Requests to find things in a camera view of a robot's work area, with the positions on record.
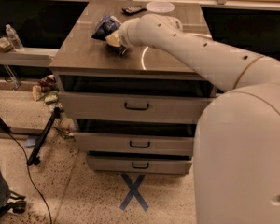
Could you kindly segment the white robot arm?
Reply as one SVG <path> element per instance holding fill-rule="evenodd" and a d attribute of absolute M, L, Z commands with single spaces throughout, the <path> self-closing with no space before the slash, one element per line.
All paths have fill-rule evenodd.
<path fill-rule="evenodd" d="M 194 137 L 197 224 L 280 224 L 280 61 L 156 14 L 124 22 L 118 39 L 166 51 L 222 91 Z"/>

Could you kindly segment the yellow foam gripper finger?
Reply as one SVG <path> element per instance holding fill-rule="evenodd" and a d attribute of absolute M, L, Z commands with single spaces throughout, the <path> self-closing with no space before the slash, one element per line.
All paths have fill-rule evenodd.
<path fill-rule="evenodd" d="M 105 40 L 106 40 L 107 44 L 112 46 L 112 47 L 118 48 L 118 47 L 121 46 L 121 43 L 120 43 L 120 40 L 119 40 L 119 35 L 118 35 L 117 31 L 115 31 L 112 34 L 108 35 L 105 38 Z"/>

